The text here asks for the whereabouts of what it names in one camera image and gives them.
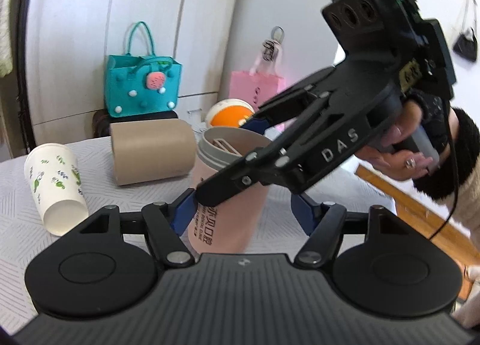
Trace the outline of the person's hand with ring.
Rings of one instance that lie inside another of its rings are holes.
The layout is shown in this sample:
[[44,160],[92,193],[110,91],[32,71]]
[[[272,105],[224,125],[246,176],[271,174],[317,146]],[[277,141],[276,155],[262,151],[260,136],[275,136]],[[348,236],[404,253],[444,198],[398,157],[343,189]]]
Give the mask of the person's hand with ring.
[[[408,101],[403,105],[400,116],[382,138],[383,145],[402,142],[420,126],[421,120],[421,107],[414,101]],[[384,153],[370,146],[360,149],[355,156],[396,181],[419,179],[429,173],[427,167],[433,163],[431,157],[426,157],[421,152],[402,150]]]

